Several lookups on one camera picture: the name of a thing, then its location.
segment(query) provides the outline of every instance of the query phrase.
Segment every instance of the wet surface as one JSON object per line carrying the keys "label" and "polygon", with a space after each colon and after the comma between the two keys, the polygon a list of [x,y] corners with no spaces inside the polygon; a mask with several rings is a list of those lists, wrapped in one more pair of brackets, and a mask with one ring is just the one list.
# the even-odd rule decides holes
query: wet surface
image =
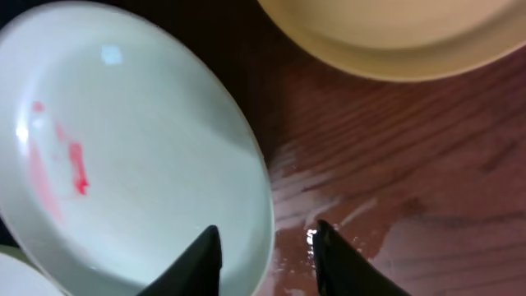
{"label": "wet surface", "polygon": [[397,85],[317,61],[254,0],[113,3],[180,39],[254,129],[277,229],[260,295],[317,295],[317,219],[413,295],[524,294],[525,50]]}

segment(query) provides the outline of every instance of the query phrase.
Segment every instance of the dark wood table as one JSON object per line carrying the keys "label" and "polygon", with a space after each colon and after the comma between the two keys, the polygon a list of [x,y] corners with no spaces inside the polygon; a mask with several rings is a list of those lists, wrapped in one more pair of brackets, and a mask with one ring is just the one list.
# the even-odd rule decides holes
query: dark wood table
{"label": "dark wood table", "polygon": [[317,219],[415,296],[526,294],[526,50],[391,84],[317,61],[255,0],[111,2],[180,39],[254,129],[277,225],[260,295],[317,295]]}

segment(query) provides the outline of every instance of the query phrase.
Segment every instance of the cream-colored plate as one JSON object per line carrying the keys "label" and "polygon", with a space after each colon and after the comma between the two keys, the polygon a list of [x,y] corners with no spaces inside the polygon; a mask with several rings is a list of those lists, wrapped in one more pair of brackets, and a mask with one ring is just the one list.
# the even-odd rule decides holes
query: cream-colored plate
{"label": "cream-colored plate", "polygon": [[526,43],[524,0],[259,1],[310,54],[379,80],[460,74]]}

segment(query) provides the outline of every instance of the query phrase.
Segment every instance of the wooden table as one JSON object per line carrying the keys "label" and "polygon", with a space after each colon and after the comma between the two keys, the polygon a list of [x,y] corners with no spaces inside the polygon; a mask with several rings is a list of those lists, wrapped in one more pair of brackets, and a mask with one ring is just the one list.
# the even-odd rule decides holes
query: wooden table
{"label": "wooden table", "polygon": [[317,61],[255,0],[111,2],[186,44],[254,129],[277,225],[260,295],[317,295],[317,219],[415,296],[526,294],[525,50],[390,84]]}

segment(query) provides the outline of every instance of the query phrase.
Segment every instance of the brown wooden surface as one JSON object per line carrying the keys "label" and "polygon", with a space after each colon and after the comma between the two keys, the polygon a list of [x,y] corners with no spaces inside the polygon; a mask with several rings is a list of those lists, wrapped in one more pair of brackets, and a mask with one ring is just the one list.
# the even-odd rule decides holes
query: brown wooden surface
{"label": "brown wooden surface", "polygon": [[413,295],[526,294],[526,51],[397,85],[315,60],[254,0],[115,3],[186,44],[252,125],[277,223],[261,295],[316,295],[320,218]]}

